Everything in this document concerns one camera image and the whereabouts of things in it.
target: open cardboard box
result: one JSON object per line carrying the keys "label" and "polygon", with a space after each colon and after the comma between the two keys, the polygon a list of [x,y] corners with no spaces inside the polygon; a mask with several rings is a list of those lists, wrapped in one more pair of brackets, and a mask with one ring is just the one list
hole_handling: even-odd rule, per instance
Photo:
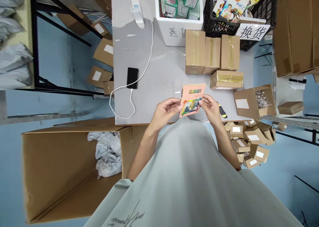
{"label": "open cardboard box", "polygon": [[[26,132],[23,170],[27,223],[90,216],[113,185],[126,178],[147,126],[116,126],[115,118],[86,120]],[[119,132],[122,174],[98,179],[91,131]]]}

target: table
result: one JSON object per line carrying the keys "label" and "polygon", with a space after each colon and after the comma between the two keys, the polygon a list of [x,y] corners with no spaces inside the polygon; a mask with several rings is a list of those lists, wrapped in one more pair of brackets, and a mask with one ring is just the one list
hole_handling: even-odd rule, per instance
{"label": "table", "polygon": [[[138,89],[133,91],[133,102],[136,113],[129,119],[116,117],[116,125],[146,124],[151,121],[158,103],[169,97],[181,97],[182,86],[187,84],[205,83],[205,93],[218,101],[228,118],[223,121],[250,120],[237,115],[232,90],[211,90],[210,75],[185,74],[185,47],[165,46],[155,16],[154,0],[142,0],[142,10],[145,28],[140,29],[130,11],[130,0],[112,0],[113,24],[113,61],[114,87],[124,86],[127,81],[127,68],[139,69],[139,75],[144,72],[150,56],[152,44],[152,25],[154,25],[154,45],[150,65],[144,77],[138,83]],[[240,52],[240,69],[244,73],[244,88],[253,87],[253,49]],[[129,117],[133,113],[130,103],[130,90],[127,88],[115,91],[116,114]],[[205,112],[190,115],[190,119],[208,122]],[[170,122],[176,122],[174,116]]]}

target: black phone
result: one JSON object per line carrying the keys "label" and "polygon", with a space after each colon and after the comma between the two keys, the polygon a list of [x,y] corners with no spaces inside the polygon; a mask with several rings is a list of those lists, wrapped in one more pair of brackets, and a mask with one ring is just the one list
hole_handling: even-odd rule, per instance
{"label": "black phone", "polygon": [[127,68],[127,82],[126,85],[129,89],[137,89],[137,79],[139,78],[139,70],[137,68],[128,67]]}

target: white cable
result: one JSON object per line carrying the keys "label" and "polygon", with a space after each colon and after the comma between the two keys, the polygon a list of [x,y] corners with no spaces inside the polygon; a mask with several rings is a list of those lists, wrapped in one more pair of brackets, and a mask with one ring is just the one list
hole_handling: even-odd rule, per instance
{"label": "white cable", "polygon": [[129,86],[129,85],[132,85],[132,84],[134,84],[134,83],[138,82],[138,81],[139,81],[139,80],[140,80],[140,79],[144,76],[144,74],[145,74],[145,72],[146,72],[147,68],[149,67],[150,60],[151,60],[151,56],[152,56],[153,44],[154,44],[154,26],[153,26],[153,22],[152,22],[151,13],[150,13],[150,10],[149,10],[148,8],[147,8],[147,11],[148,11],[148,13],[149,13],[150,21],[151,21],[151,24],[152,24],[152,45],[151,45],[151,54],[150,54],[149,60],[148,60],[148,62],[147,62],[147,66],[146,66],[146,68],[145,68],[145,70],[144,70],[144,72],[143,72],[142,76],[141,76],[139,79],[137,79],[135,82],[133,82],[133,83],[131,83],[131,84],[128,84],[128,85],[125,85],[125,86],[120,86],[120,87],[118,87],[118,88],[115,88],[115,89],[111,92],[111,94],[110,94],[110,101],[109,101],[109,105],[110,105],[110,108],[111,108],[112,112],[114,113],[114,115],[115,115],[115,116],[120,117],[120,118],[123,118],[123,119],[129,119],[129,118],[130,118],[132,115],[134,115],[134,114],[135,114],[135,112],[136,112],[136,110],[135,110],[135,106],[134,106],[133,101],[132,101],[133,89],[131,89],[131,97],[130,97],[130,101],[131,101],[132,106],[133,106],[133,108],[134,108],[134,112],[133,112],[133,114],[132,114],[132,115],[130,115],[129,117],[122,117],[122,116],[119,116],[119,115],[117,115],[117,114],[115,113],[115,111],[113,110],[113,108],[112,108],[112,106],[111,106],[112,94],[113,94],[113,92],[115,92],[115,91],[116,91],[116,90],[118,90],[118,89],[121,89],[121,88],[127,87],[127,86]]}

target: plastic crate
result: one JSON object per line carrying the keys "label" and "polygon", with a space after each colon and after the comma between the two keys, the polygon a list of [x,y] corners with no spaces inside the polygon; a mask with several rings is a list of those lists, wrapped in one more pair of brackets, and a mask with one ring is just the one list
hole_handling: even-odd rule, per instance
{"label": "plastic crate", "polygon": [[[204,25],[203,30],[206,37],[218,37],[222,34],[235,35],[240,24],[227,22],[225,18],[216,18],[213,12],[213,0],[206,0],[204,8]],[[251,7],[254,18],[266,19],[265,24],[270,24],[267,33],[276,27],[277,0],[260,0],[256,5]],[[248,51],[258,41],[241,40],[240,50]]]}

